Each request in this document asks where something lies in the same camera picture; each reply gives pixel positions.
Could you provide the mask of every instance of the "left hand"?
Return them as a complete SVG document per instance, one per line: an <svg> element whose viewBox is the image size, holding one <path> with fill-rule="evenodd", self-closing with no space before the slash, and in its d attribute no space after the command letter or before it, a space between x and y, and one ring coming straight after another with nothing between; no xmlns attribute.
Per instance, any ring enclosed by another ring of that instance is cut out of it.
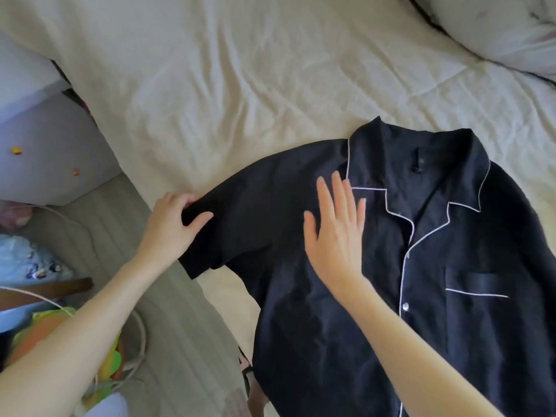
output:
<svg viewBox="0 0 556 417"><path fill-rule="evenodd" d="M197 199L198 196L190 193L174 192L158 199L137 249L136 259L162 273L183 255L213 216L212 212L203 212L188 226L182 224L181 212Z"/></svg>

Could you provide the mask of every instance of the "wrinkled sheet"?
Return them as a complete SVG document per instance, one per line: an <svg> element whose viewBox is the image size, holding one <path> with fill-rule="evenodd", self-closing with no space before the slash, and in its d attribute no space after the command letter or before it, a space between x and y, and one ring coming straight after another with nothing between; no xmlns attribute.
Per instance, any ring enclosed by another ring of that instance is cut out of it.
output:
<svg viewBox="0 0 556 417"><path fill-rule="evenodd" d="M0 25L58 62L151 207L380 115L472 128L556 250L556 89L480 61L402 0L0 0ZM199 282L250 355L241 281Z"/></svg>

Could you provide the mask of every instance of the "floor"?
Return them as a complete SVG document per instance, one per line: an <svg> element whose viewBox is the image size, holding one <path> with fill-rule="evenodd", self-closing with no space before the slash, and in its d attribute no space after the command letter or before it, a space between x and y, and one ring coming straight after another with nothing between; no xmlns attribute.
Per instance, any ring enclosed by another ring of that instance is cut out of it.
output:
<svg viewBox="0 0 556 417"><path fill-rule="evenodd" d="M56 210L89 229L98 258L83 227L49 211L39 210L22 234L91 276L95 290L132 257L149 216L125 175ZM147 359L122 388L130 416L236 417L245 411L237 343L178 264L137 310L147 327Z"/></svg>

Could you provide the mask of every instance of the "right hand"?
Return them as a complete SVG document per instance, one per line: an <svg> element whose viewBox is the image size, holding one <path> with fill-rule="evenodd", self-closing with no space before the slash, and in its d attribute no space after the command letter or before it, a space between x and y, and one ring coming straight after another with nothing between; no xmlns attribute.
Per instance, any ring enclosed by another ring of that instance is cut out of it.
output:
<svg viewBox="0 0 556 417"><path fill-rule="evenodd" d="M303 214L305 252L318 277L337 298L351 282L362 278L361 239L365 226L365 198L355 207L349 180L342 182L340 173L332 174L332 191L323 177L316 181L320 208L320 231L317 235L315 216Z"/></svg>

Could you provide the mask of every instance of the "forearm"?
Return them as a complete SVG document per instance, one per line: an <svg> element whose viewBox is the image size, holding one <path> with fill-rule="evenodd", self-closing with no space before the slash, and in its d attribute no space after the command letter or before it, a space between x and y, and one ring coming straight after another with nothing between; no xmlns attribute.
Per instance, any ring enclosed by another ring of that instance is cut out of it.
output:
<svg viewBox="0 0 556 417"><path fill-rule="evenodd" d="M500 417L497 409L359 278L339 296L411 417Z"/></svg>
<svg viewBox="0 0 556 417"><path fill-rule="evenodd" d="M1 373L0 414L70 415L157 273L137 259L129 262L72 318Z"/></svg>

